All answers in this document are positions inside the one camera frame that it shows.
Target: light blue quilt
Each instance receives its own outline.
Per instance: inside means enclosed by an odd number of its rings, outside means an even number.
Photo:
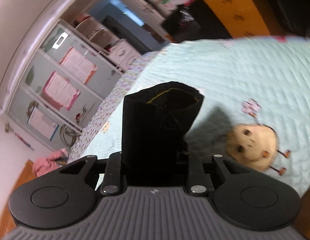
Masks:
[[[279,137],[273,166],[287,169],[283,176],[266,174],[291,185],[300,195],[310,186],[310,40],[254,38],[228,41],[188,41],[170,44],[145,68],[131,90],[178,81],[197,88],[204,102],[186,135],[191,151],[209,159],[224,153],[223,136],[238,123],[254,123],[241,111],[253,98],[260,106],[260,123]],[[84,155],[99,159],[121,150],[123,101],[99,131]]]

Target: black bag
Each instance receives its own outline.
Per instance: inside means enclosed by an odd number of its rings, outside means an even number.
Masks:
[[[140,173],[166,173],[177,152],[187,151],[183,136],[195,120],[204,97],[192,87],[168,82],[125,96],[122,156]]]

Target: cartoon nose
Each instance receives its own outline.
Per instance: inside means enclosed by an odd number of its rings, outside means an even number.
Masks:
[[[249,144],[247,144],[248,147],[255,147],[256,146],[256,142],[253,141],[252,139],[250,139]]]

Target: ceiling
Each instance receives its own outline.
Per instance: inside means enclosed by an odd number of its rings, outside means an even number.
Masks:
[[[0,84],[23,37],[52,0],[0,0]]]

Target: cartoon character print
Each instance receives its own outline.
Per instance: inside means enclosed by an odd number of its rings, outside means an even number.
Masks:
[[[254,124],[238,124],[227,135],[226,150],[237,162],[264,171],[268,168],[283,175],[285,167],[276,169],[271,166],[277,153],[289,158],[290,151],[278,150],[278,137],[276,132],[269,126],[259,124],[257,113],[261,106],[254,99],[242,103],[242,112],[254,118]]]

